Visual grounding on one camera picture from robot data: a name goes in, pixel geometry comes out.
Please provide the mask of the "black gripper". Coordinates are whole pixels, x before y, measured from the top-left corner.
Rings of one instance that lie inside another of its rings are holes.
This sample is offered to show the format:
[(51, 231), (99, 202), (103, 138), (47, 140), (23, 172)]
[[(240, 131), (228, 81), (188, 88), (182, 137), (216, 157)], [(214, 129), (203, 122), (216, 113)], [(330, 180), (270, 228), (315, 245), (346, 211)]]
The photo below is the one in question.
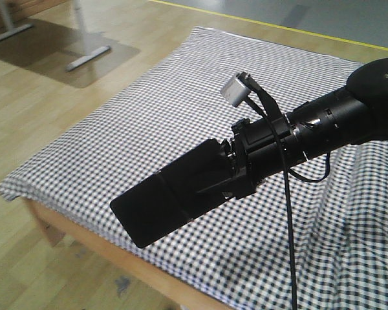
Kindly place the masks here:
[(305, 162), (303, 148), (285, 117), (275, 120), (273, 128), (280, 140), (277, 144), (270, 124), (265, 119), (251, 122), (241, 119), (232, 125), (231, 165), (185, 165), (178, 168), (179, 189), (190, 196), (230, 196), (241, 199), (256, 192), (261, 182), (283, 170), (280, 152), (287, 166)]

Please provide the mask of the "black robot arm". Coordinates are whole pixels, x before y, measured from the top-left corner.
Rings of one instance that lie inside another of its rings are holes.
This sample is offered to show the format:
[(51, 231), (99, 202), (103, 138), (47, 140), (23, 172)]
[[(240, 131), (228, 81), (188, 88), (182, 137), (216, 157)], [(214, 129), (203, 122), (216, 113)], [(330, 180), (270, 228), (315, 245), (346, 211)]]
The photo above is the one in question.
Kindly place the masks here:
[(222, 95), (247, 103), (257, 121), (233, 124), (233, 138), (209, 139), (177, 161), (186, 194), (223, 202), (253, 194), (266, 177), (342, 146), (388, 140), (388, 58), (356, 69), (346, 84), (286, 114), (247, 73), (235, 75)]

